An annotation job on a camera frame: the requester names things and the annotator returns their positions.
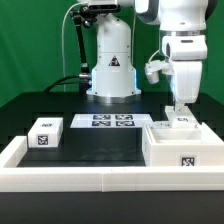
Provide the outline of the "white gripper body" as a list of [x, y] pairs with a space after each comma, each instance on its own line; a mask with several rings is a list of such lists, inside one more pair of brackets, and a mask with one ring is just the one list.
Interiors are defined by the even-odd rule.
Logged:
[[172, 61], [171, 90], [177, 104], [195, 103], [199, 94], [202, 62]]

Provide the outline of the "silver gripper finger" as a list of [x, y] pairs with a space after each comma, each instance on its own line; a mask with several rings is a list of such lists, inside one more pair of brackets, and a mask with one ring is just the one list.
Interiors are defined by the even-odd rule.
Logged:
[[178, 115], [183, 115], [186, 113], [186, 107], [183, 103], [176, 103], [175, 104], [175, 112]]

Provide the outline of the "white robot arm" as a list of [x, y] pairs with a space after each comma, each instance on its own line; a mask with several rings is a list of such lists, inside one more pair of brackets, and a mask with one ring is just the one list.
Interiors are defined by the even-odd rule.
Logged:
[[151, 83], [158, 74], [171, 78], [175, 108], [197, 100], [202, 61], [207, 58], [206, 21], [218, 0], [87, 0], [87, 10], [97, 23], [97, 64], [87, 94], [104, 102], [138, 95], [133, 71], [134, 30], [114, 13], [132, 6], [135, 17], [159, 27], [158, 53], [163, 61], [149, 60], [145, 74]]

